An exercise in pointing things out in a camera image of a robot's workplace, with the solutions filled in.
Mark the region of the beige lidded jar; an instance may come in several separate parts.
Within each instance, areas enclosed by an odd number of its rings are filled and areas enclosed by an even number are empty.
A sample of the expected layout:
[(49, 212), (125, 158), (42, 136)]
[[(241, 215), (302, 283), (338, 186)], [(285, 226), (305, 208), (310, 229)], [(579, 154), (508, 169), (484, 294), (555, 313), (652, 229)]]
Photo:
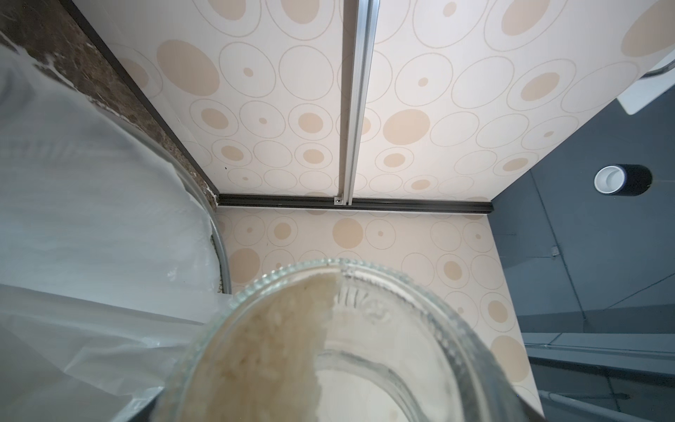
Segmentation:
[(535, 421), (490, 350), (409, 276), (314, 260), (234, 295), (154, 421)]

